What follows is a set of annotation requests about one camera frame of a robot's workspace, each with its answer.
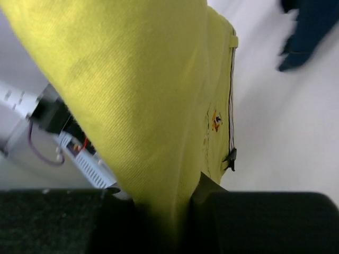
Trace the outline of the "navy blue trousers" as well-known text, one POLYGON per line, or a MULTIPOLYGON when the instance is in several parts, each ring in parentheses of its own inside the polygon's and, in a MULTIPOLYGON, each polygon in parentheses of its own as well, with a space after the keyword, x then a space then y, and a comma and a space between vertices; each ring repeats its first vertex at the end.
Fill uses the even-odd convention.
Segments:
POLYGON ((321 40, 338 22, 338 1, 280 1, 284 13, 297 10, 296 26, 280 55, 285 55, 278 70, 285 72, 304 65, 321 40))

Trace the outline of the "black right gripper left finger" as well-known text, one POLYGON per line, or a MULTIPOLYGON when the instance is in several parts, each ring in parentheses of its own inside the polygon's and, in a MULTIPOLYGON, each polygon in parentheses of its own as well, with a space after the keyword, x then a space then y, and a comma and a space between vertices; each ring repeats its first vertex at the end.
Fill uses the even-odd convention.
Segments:
POLYGON ((1 253, 145 253, 132 199, 120 188, 1 192, 1 253))

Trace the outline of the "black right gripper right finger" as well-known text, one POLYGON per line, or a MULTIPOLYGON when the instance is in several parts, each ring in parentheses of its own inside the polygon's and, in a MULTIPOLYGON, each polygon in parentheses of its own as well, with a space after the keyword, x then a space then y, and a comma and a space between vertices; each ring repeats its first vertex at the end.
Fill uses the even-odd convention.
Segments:
POLYGON ((338 208, 314 192, 229 192, 201 175, 186 253, 338 253, 338 208))

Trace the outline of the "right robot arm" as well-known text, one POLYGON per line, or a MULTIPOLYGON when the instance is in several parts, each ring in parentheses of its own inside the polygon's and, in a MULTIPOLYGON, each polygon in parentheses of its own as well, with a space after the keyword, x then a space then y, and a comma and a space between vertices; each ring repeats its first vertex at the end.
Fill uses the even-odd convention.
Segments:
MULTIPOLYGON (((159 240, 99 156, 81 148, 66 105, 1 87, 1 104, 58 138, 91 189, 1 191, 1 253, 156 253, 159 240)), ((338 208, 320 193, 229 192, 202 175, 179 253, 338 253, 338 208)))

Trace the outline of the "olive green trousers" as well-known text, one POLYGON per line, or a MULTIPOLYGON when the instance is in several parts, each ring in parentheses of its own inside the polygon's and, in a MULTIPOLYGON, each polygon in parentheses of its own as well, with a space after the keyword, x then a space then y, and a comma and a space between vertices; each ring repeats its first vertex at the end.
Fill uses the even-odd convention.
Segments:
POLYGON ((230 22, 206 1, 1 1, 27 52, 157 233, 234 166, 230 22))

